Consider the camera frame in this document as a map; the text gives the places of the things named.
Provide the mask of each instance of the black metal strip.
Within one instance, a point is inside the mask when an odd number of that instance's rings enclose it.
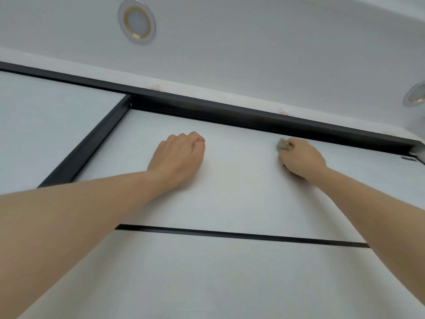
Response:
[[[410,150],[414,146],[422,144],[419,141],[396,136],[346,128],[297,117],[283,116],[92,78],[57,73],[18,64],[0,62],[0,70],[107,91],[139,95],[132,106],[132,108],[137,110],[171,114],[405,156],[411,156],[409,153]]]
[[[404,156],[411,156],[410,150],[422,144],[416,140],[184,96],[183,99],[178,96],[166,99],[166,95],[171,94],[135,96],[131,108]]]
[[[367,243],[352,242],[352,241],[332,241],[327,239],[308,239],[308,238],[290,237],[290,236],[217,232],[213,230],[196,230],[196,229],[185,229],[185,228],[169,228],[169,227],[142,226],[142,225],[129,225],[129,224],[120,224],[115,229],[116,230],[132,230],[132,231],[139,231],[139,232],[215,236],[215,237],[227,237],[227,238],[237,238],[237,239],[256,239],[259,241],[287,241],[291,243],[369,248],[369,245]]]
[[[132,95],[124,98],[96,125],[74,150],[39,185],[48,187],[72,182],[103,141],[130,109]]]

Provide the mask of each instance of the recessed ceiling light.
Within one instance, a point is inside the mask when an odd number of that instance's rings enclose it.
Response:
[[[121,30],[131,41],[147,44],[156,34],[155,17],[150,8],[138,0],[125,0],[118,10]]]
[[[413,86],[403,99],[404,106],[412,107],[422,103],[425,103],[425,81]]]

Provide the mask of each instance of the ceiling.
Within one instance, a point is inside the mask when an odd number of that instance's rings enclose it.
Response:
[[[121,1],[2,0],[0,46],[402,127],[425,116],[402,106],[425,80],[424,0],[140,0],[149,45],[121,32]]]

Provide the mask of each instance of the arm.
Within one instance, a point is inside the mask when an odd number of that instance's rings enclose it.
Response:
[[[192,178],[205,140],[171,135],[144,172],[0,196],[0,313],[16,318],[110,231]]]
[[[307,141],[290,139],[280,158],[293,173],[322,190],[386,267],[425,305],[425,211],[326,167]]]

